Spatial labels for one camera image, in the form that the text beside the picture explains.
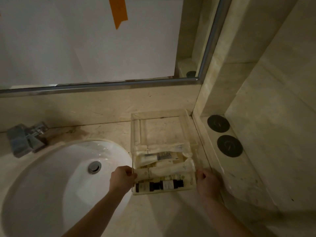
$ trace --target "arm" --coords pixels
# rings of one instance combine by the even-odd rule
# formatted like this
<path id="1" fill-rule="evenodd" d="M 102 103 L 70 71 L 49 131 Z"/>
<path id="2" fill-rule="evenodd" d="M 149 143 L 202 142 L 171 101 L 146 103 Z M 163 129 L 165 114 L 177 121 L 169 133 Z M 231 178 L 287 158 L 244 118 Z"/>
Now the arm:
<path id="1" fill-rule="evenodd" d="M 111 174 L 109 192 L 62 237 L 100 237 L 136 177 L 131 167 L 117 167 Z"/>
<path id="2" fill-rule="evenodd" d="M 197 191 L 220 237 L 254 237 L 254 235 L 218 201 L 220 183 L 209 170 L 197 172 Z"/>

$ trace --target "orange tape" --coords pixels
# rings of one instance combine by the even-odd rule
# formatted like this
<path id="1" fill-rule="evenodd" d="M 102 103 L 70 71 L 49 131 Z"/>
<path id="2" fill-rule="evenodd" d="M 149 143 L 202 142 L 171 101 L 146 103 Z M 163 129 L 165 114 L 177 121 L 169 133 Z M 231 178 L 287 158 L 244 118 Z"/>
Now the orange tape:
<path id="1" fill-rule="evenodd" d="M 116 30 L 122 21 L 127 21 L 125 0 L 109 0 Z"/>

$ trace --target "sink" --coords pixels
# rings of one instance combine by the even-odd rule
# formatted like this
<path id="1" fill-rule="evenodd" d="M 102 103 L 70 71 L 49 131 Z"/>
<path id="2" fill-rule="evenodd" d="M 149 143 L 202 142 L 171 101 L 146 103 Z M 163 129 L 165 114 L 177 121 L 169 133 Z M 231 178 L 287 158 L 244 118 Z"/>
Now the sink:
<path id="1" fill-rule="evenodd" d="M 106 195 L 111 172 L 124 165 L 132 165 L 129 154 L 106 141 L 73 144 L 37 159 L 5 198 L 6 236 L 61 236 Z M 111 221 L 121 215 L 131 194 L 124 196 Z"/>

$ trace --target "transparent drawer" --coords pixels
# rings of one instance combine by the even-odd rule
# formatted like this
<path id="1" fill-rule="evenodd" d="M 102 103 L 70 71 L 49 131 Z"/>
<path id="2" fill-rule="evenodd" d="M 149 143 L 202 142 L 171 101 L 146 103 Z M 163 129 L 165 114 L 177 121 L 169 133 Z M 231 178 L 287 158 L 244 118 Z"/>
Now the transparent drawer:
<path id="1" fill-rule="evenodd" d="M 198 143 L 186 110 L 131 116 L 133 195 L 193 189 Z"/>

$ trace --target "chrome faucet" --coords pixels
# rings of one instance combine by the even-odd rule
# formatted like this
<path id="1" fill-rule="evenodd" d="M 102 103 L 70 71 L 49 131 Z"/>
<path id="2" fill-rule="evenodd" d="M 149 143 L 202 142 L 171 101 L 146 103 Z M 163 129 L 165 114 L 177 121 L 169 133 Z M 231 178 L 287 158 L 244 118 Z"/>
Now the chrome faucet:
<path id="1" fill-rule="evenodd" d="M 47 140 L 39 135 L 48 130 L 44 122 L 39 122 L 31 127 L 18 124 L 7 131 L 12 152 L 20 158 L 31 151 L 36 153 L 47 146 Z"/>

